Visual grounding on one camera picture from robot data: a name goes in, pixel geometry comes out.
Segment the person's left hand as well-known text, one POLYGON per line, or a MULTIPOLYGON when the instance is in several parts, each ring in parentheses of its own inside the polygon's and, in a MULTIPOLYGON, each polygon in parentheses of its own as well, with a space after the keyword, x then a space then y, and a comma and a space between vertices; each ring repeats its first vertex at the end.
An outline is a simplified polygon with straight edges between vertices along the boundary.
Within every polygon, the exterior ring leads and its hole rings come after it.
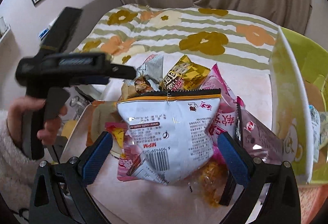
MULTIPOLYGON (((7 127, 14 144, 22 149, 22 116, 27 111, 38 111, 42 109, 46 101, 36 99, 30 96, 15 99, 7 115, 7 127)), ((43 145, 53 145, 56 141, 58 131, 61 127, 61 116, 67 114, 67 107, 63 106, 56 118, 47 120, 44 128, 37 133, 37 138, 42 141, 43 145)))

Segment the white fluffy sleeve forearm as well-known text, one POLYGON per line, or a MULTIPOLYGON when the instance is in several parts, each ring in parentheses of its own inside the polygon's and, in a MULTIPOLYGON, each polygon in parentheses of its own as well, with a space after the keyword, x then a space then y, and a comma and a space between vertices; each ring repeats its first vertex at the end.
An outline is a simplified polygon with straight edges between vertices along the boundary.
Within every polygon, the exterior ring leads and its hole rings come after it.
POLYGON ((11 210, 30 207, 30 198, 38 162, 27 158, 11 139, 7 111, 1 110, 1 195, 11 210))

